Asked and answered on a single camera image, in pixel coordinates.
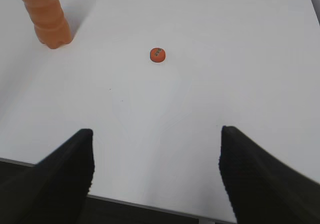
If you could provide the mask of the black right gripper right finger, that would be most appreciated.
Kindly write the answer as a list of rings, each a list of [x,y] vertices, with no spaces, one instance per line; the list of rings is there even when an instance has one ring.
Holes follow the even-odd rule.
[[[239,224],[318,224],[320,185],[234,126],[223,126],[219,171]]]

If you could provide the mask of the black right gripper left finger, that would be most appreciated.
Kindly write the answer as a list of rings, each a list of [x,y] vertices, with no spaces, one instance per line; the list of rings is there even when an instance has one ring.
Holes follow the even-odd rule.
[[[75,224],[91,188],[93,131],[80,129],[59,148],[0,186],[2,224]]]

